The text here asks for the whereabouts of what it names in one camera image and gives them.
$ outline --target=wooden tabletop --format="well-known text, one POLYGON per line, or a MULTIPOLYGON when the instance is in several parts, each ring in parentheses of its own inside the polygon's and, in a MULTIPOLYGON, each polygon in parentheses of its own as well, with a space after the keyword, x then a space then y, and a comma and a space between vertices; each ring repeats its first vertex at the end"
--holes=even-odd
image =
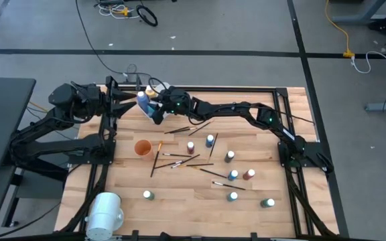
MULTIPOLYGON (((287 88, 287 91, 292 114, 312 120, 305 89, 287 88)), ((273 107, 272 95, 268 93, 246 90, 190 92, 190 95, 213 104, 247 101, 273 107)), ((139 230, 139 235, 153 236, 158 236, 160 232, 172 236, 248 237, 251 232, 256 232, 259 237, 295 236, 285 171, 279 164, 278 138, 270 131, 251 126, 240 117, 213 120, 213 123, 189 137, 191 131, 164 134, 190 126, 185 116, 170 115, 161 125, 155 125, 138 106, 123 115, 118 121, 115 160, 109 168, 105 188, 122 199, 125 219, 114 234, 131 235, 132 230, 139 230), (146 139, 151 141, 157 153, 157 146, 163 141, 157 161, 157 165, 163 165, 182 158, 163 156, 162 153, 186 155, 186 144, 193 141, 194 154, 200 156, 189 164, 205 163, 210 153, 210 148, 205 146, 205 138, 217 133, 218 139, 209 161, 214 165, 203 168, 223 175, 236 169, 240 176, 234 181, 190 167, 156 169, 150 178, 153 161, 140 159, 133 150, 137 141, 146 139), (235 158, 230 163, 224 162, 227 151, 235 152, 235 158), (245 181, 241 176, 249 169, 255 170, 255 176, 245 181), (246 191, 214 185, 212 181, 243 187, 246 191), (145 190, 155 194, 153 201, 143 198, 145 190), (226 196, 232 191, 237 192, 239 198, 228 202, 226 196), (259 202, 265 198, 273 198, 275 206, 262 208, 259 202)), ((79 138, 97 132, 99 122, 100 118, 94 117, 81 125, 79 138)), ((307 141, 316 141, 312 123, 294 118, 294 126, 297 135, 307 141)), ((64 227, 84 201, 89 172, 90 165, 83 165, 68 177, 55 230, 64 227)), ((311 206, 328 228, 338 233, 324 173, 318 168, 304 168, 304 177, 311 206)), ((298 207, 302 231, 306 233, 303 209, 300 204, 298 207)))

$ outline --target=paint bottle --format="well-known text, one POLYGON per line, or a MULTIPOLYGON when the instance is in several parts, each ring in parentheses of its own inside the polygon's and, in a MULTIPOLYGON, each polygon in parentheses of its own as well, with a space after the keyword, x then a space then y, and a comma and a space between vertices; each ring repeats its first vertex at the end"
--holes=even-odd
POLYGON ((236 199, 238 199, 238 194, 235 193, 234 191, 227 195, 227 201, 229 201, 229 202, 233 202, 236 199))
POLYGON ((255 174, 255 171, 250 169, 246 173, 244 173, 244 175, 242 175, 242 178, 244 180, 249 180, 250 178, 254 177, 254 174, 255 174))
POLYGON ((150 192, 150 191, 145 191, 144 192, 144 197, 150 201, 152 201, 154 199, 154 193, 150 192))
POLYGON ((187 152, 188 152, 188 154, 194 153, 194 143, 192 141, 189 141, 187 143, 187 152))
POLYGON ((235 157, 235 153, 233 151, 228 151, 226 157, 224 158, 224 161, 226 163, 229 163, 232 161, 233 157, 235 157))
POLYGON ((274 205, 275 205, 275 200, 273 200, 271 198, 267 198, 267 199, 260 202, 260 206, 262 208, 271 208, 274 205))
POLYGON ((208 135, 206 137, 206 147, 212 147, 212 144, 214 144, 214 136, 208 135))
POLYGON ((154 90, 151 89, 151 86, 147 86, 147 88, 145 88, 145 94, 148 96, 148 98, 154 98, 157 96, 157 93, 154 92, 154 90))
POLYGON ((238 177, 238 171, 237 170, 233 170, 229 173, 229 176, 227 176, 227 179, 229 181, 233 181, 235 180, 236 178, 238 177))
POLYGON ((144 91, 138 92, 138 94, 137 94, 137 102, 138 102, 139 107, 141 107, 141 109, 147 114, 148 113, 148 102, 149 102, 149 99, 145 95, 144 91))

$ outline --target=orange cup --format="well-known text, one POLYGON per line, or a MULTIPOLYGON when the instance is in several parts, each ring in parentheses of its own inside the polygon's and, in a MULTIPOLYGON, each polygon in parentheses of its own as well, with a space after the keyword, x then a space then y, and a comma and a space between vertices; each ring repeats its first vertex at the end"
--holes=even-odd
POLYGON ((135 153, 144 160, 154 160, 153 146, 147 140, 140 140, 135 144, 135 153))

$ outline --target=yellow cable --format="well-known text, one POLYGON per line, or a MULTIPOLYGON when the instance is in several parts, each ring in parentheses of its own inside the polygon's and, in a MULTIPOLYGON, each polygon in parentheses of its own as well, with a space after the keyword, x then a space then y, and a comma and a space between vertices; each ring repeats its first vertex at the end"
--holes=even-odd
POLYGON ((324 9, 324 12, 326 13, 326 17, 327 17, 327 20, 336 28, 336 29, 339 29, 342 33, 345 34, 346 36, 346 51, 343 53, 343 56, 346 57, 346 58, 351 58, 351 57, 354 57, 355 54, 351 52, 351 50, 349 49, 349 35, 348 33, 341 29, 339 26, 337 26, 337 24, 335 24, 328 16, 327 14, 327 9, 328 9, 328 2, 329 0, 327 0, 326 2, 326 8, 324 9))
POLYGON ((32 101, 30 101, 29 103, 32 104, 33 106, 37 107, 37 108, 42 109, 42 110, 45 111, 45 112, 48 112, 48 110, 42 108, 41 106, 37 105, 36 103, 34 103, 34 102, 32 102, 32 101))

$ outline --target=concrete floor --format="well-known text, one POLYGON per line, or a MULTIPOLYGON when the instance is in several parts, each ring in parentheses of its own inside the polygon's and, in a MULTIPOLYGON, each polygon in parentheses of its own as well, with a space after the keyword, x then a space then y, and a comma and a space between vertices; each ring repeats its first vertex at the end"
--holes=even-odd
MULTIPOLYGON (((159 19, 156 28, 137 19, 101 16, 93 8, 93 0, 78 2, 90 40, 100 50, 298 52, 286 1, 250 0, 247 4, 241 0, 144 1, 159 19)), ((326 21, 324 4, 324 0, 294 0, 306 52, 342 53, 344 36, 326 21)), ((137 2, 127 5, 134 7, 137 2)), ((330 12, 342 15, 359 8, 355 4, 337 3, 330 6, 330 12)), ((379 13, 386 13, 386 4, 379 13)), ((355 53, 386 50, 386 36, 363 26, 349 26, 346 30, 355 53)), ((90 48, 74 0, 10 0, 0 17, 1 49, 90 48)), ((297 57, 112 55, 101 58, 118 71, 136 64, 138 71, 172 84, 306 87, 302 63, 297 57)), ((386 60, 371 60, 370 74, 356 72, 350 60, 310 58, 308 61, 349 234, 353 238, 386 240, 386 113, 368 114, 363 110, 366 103, 385 99, 386 60)), ((357 60, 357 64, 363 70, 367 67, 365 60, 357 60)), ((31 100, 47 108, 51 108, 47 96, 62 83, 71 80, 79 84, 103 83, 109 74, 94 55, 0 54, 0 77, 35 78, 37 84, 31 100)), ((113 76, 122 80, 120 75, 113 76)), ((35 120, 25 113, 21 127, 35 120)), ((76 130, 65 133, 74 137, 76 130)), ((58 135, 43 138, 59 139, 62 137, 58 135)), ((47 160, 64 162, 60 156, 47 160)), ((20 225, 46 212, 62 195, 61 188, 51 181, 36 175, 28 178, 54 188, 47 192, 47 198, 52 199, 21 199, 14 218, 20 225)), ((49 233, 56 215, 54 210, 12 236, 49 233)), ((0 233, 8 230, 0 227, 0 233)))

